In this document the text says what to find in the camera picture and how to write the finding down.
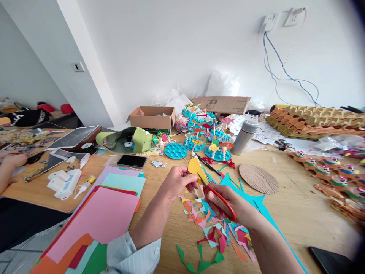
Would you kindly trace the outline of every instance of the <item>tape roll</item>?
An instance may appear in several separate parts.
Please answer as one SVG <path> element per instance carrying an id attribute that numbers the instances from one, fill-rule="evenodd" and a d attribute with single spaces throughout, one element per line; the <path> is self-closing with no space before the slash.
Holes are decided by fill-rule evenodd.
<path id="1" fill-rule="evenodd" d="M 92 143 L 86 143 L 82 145 L 81 147 L 82 153 L 90 153 L 90 155 L 93 155 L 96 153 L 96 148 L 92 145 Z"/>

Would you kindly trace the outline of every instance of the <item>person's arm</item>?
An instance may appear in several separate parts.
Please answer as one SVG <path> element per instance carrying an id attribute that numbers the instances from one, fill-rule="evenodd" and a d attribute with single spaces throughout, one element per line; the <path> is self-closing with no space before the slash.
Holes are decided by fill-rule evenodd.
<path id="1" fill-rule="evenodd" d="M 0 165 L 0 194 L 4 192 L 10 182 L 11 174 L 14 169 L 27 162 L 26 154 L 8 155 L 4 157 Z"/>
<path id="2" fill-rule="evenodd" d="M 236 213 L 237 222 L 250 232 L 252 247 L 263 274 L 304 273 L 284 238 L 256 208 L 229 186 L 214 184 L 210 186 L 227 200 Z M 229 212 L 225 204 L 211 191 L 205 196 L 205 201 L 209 203 L 219 219 L 223 219 L 223 216 L 217 206 Z"/>
<path id="3" fill-rule="evenodd" d="M 136 226 L 111 241 L 107 249 L 108 271 L 102 273 L 153 273 L 160 260 L 161 237 L 173 201 L 186 187 L 198 189 L 198 177 L 186 166 L 174 166 Z"/>

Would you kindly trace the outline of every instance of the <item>scissors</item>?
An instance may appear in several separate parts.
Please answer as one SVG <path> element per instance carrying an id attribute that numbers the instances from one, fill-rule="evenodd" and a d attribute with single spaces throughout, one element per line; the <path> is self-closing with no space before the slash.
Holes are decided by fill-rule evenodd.
<path id="1" fill-rule="evenodd" d="M 219 199 L 222 200 L 222 202 L 226 205 L 226 207 L 229 209 L 229 211 L 231 212 L 231 215 L 228 215 L 223 209 L 221 209 L 219 206 L 218 209 L 219 209 L 219 212 L 221 214 L 224 214 L 226 216 L 226 218 L 232 222 L 236 222 L 237 221 L 237 216 L 236 216 L 236 213 L 233 211 L 232 207 L 229 205 L 229 203 L 222 197 L 222 195 L 220 195 L 217 191 L 215 191 L 210 185 L 207 185 L 204 180 L 202 179 L 202 177 L 200 176 L 200 174 L 198 174 L 198 176 L 200 177 L 203 185 L 204 185 L 204 195 L 205 193 L 207 193 L 208 191 L 212 191 Z"/>

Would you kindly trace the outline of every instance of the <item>white shirt sleeve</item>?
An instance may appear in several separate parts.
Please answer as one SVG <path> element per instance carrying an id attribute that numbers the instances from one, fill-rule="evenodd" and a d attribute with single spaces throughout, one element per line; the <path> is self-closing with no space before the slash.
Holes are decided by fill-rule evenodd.
<path id="1" fill-rule="evenodd" d="M 161 238 L 136 249 L 129 232 L 108 244 L 108 270 L 101 274 L 150 274 L 160 261 Z"/>

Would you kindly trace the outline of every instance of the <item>floor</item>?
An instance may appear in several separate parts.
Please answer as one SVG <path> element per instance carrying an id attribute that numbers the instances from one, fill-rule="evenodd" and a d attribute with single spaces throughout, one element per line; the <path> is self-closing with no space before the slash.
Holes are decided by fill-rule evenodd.
<path id="1" fill-rule="evenodd" d="M 34 238 L 23 248 L 23 250 L 44 251 L 60 231 L 60 229 L 61 227 L 59 226 L 46 235 Z M 13 249 L 20 249 L 23 245 L 24 243 L 21 243 Z M 16 251 L 11 250 L 1 253 L 0 261 L 11 260 L 15 253 Z M 40 255 L 41 252 L 20 251 L 4 273 L 3 270 L 7 266 L 7 263 L 0 263 L 0 274 L 27 274 L 29 273 L 32 265 L 38 260 Z"/>

